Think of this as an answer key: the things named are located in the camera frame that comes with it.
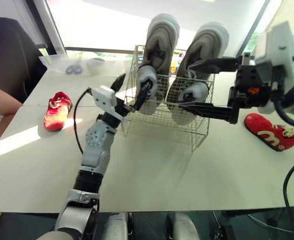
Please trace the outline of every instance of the red sneaker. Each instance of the red sneaker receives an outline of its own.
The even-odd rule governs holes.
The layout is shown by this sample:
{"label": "red sneaker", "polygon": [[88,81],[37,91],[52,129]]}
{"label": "red sneaker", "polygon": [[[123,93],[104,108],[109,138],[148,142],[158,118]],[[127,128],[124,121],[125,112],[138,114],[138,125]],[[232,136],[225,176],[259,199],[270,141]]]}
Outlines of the red sneaker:
{"label": "red sneaker", "polygon": [[63,128],[72,107],[70,98],[62,91],[49,99],[49,106],[43,126],[48,131],[57,131]]}
{"label": "red sneaker", "polygon": [[246,128],[277,152],[294,146],[293,128],[274,125],[263,116],[250,113],[244,119]]}

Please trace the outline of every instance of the plastic bag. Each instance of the plastic bag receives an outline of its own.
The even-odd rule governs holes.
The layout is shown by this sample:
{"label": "plastic bag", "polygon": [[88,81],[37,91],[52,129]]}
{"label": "plastic bag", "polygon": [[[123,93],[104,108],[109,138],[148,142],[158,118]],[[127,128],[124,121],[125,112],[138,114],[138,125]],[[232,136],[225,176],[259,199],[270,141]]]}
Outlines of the plastic bag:
{"label": "plastic bag", "polygon": [[39,58],[48,70],[67,75],[103,75],[117,77],[129,70],[127,61],[105,61],[99,57],[86,58],[57,54],[41,56]]}

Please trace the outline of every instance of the shoelace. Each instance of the shoelace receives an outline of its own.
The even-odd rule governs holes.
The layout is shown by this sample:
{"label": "shoelace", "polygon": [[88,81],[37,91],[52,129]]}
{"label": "shoelace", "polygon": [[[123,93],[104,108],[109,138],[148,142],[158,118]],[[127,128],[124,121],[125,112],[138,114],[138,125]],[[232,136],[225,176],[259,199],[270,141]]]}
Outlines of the shoelace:
{"label": "shoelace", "polygon": [[61,100],[50,101],[50,102],[49,102],[49,106],[50,106],[52,109],[56,109],[56,108],[60,107],[60,105],[57,104],[57,103],[60,103],[60,102],[61,102]]}
{"label": "shoelace", "polygon": [[65,99],[64,97],[59,97],[56,101],[50,101],[50,102],[49,102],[49,106],[50,106],[51,108],[53,108],[53,109],[56,109],[56,108],[58,108],[58,107],[60,106],[60,105],[57,104],[57,103],[60,103],[61,100],[65,100],[65,101],[67,101],[68,103],[71,104],[71,101],[69,101],[68,99]]}
{"label": "shoelace", "polygon": [[[277,125],[272,124],[271,125],[272,128],[278,129]],[[282,135],[285,138],[291,138],[294,136],[294,129],[292,127],[288,127],[288,126],[283,126],[283,131],[282,131]]]}

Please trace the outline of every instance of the window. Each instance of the window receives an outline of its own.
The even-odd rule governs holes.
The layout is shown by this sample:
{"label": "window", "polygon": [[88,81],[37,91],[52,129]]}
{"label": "window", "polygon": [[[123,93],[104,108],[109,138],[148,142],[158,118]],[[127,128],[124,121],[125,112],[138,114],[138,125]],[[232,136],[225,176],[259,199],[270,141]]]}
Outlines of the window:
{"label": "window", "polygon": [[66,48],[132,51],[143,45],[150,20],[174,15],[180,25],[177,49],[187,49],[199,27],[223,23],[229,31],[226,57],[234,57],[265,0],[46,0]]}
{"label": "window", "polygon": [[252,34],[243,52],[247,52],[247,53],[254,52],[259,35],[263,33],[264,31],[266,31],[267,27],[273,20],[280,5],[281,5],[281,0],[270,0],[265,12],[263,13],[254,33]]}

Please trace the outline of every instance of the orange light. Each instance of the orange light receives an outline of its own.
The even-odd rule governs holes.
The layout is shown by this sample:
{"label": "orange light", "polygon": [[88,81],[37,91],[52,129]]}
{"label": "orange light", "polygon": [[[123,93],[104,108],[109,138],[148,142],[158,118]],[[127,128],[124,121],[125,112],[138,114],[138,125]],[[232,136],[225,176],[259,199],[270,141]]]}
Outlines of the orange light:
{"label": "orange light", "polygon": [[260,88],[258,87],[251,87],[251,88],[248,88],[247,92],[251,95],[255,95],[255,94],[258,94],[260,91]]}

